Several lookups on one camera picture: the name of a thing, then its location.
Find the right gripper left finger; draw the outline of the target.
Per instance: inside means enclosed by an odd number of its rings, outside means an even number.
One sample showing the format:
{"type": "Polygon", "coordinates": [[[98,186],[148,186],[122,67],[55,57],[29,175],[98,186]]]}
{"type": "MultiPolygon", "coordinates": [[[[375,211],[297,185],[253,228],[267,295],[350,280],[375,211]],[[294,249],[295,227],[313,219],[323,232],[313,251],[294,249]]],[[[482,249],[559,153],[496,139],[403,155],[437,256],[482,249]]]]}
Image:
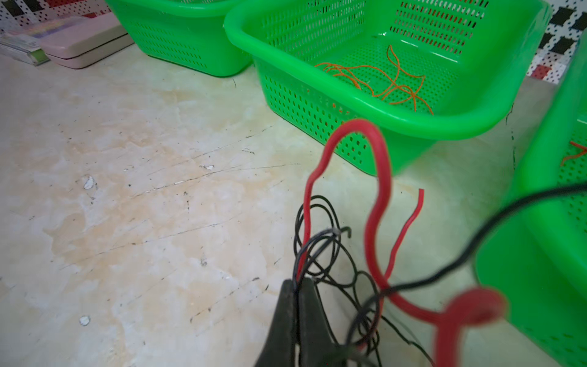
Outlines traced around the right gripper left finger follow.
{"type": "Polygon", "coordinates": [[[255,366],[294,366],[296,345],[297,298],[294,282],[287,279],[282,283],[268,336],[255,366]]]}

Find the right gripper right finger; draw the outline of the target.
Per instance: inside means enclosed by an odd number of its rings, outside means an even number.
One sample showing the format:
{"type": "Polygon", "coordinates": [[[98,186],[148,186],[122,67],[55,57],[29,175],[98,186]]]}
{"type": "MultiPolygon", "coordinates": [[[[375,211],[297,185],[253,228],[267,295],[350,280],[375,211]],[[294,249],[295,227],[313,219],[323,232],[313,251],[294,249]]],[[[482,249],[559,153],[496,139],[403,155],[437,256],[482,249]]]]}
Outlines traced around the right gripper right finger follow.
{"type": "Polygon", "coordinates": [[[344,362],[335,360],[339,348],[330,335],[316,283],[311,278],[301,282],[297,301],[299,366],[344,366],[344,362]]]}

